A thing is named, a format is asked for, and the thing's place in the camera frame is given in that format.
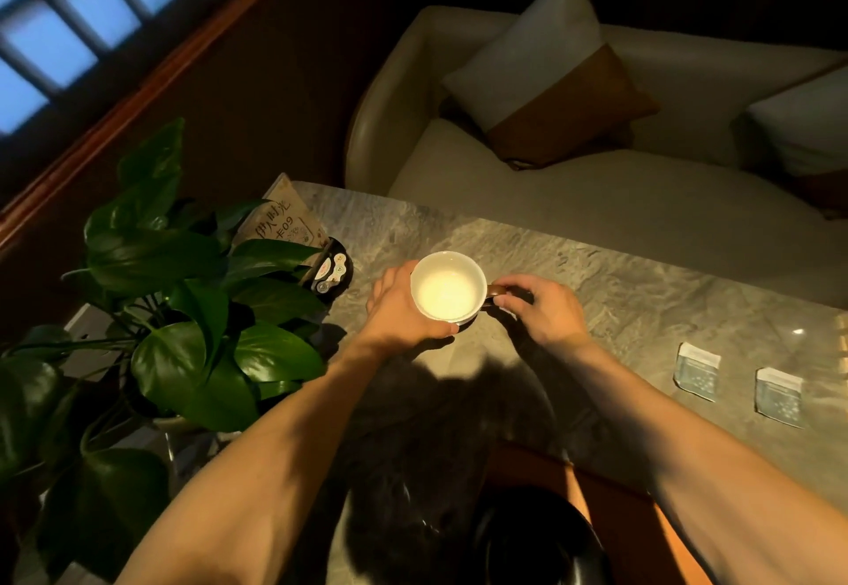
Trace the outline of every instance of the sofa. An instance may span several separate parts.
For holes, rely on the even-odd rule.
[[[515,15],[422,10],[363,95],[347,188],[493,219],[848,308],[848,220],[754,174],[776,157],[744,111],[848,54],[602,25],[661,105],[632,149],[513,171],[440,118],[441,79]]]

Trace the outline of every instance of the person's left hand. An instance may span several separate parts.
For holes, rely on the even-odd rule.
[[[389,268],[374,282],[366,303],[368,319],[360,341],[380,347],[389,355],[403,353],[426,339],[455,335],[460,327],[425,317],[409,290],[409,276],[417,261]]]

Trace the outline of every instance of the pothos plant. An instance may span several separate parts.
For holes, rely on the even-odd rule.
[[[318,326],[304,319],[323,305],[298,284],[317,251],[269,239],[233,248],[264,200],[199,213],[177,199],[182,129],[166,125],[122,158],[121,193],[91,214],[85,266],[64,276],[111,316],[106,336],[37,326],[0,358],[0,582],[27,541],[53,581],[71,561],[116,579],[169,502],[163,462],[113,447],[118,438],[176,415],[244,430],[324,372],[308,342]],[[78,349],[110,360],[67,376]]]

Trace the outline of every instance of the marble surface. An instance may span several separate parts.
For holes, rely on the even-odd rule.
[[[838,310],[532,230],[295,185],[353,258],[354,280],[326,319],[348,336],[365,320],[371,283],[385,268],[434,251],[467,254],[489,280],[508,272],[558,280],[577,292],[591,333],[626,365],[848,512],[848,401]],[[722,355],[715,403],[675,387],[674,363],[684,341]],[[755,372],[764,366],[805,379],[804,428],[755,412]],[[453,342],[392,360],[379,371],[355,411],[285,580],[452,580],[483,465],[498,439],[569,457],[624,483],[646,484],[640,462],[567,370],[506,313],[481,313]]]

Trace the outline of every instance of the milk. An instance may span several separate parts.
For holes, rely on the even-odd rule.
[[[433,270],[421,280],[416,301],[436,320],[457,320],[477,307],[479,292],[468,275],[456,270]]]

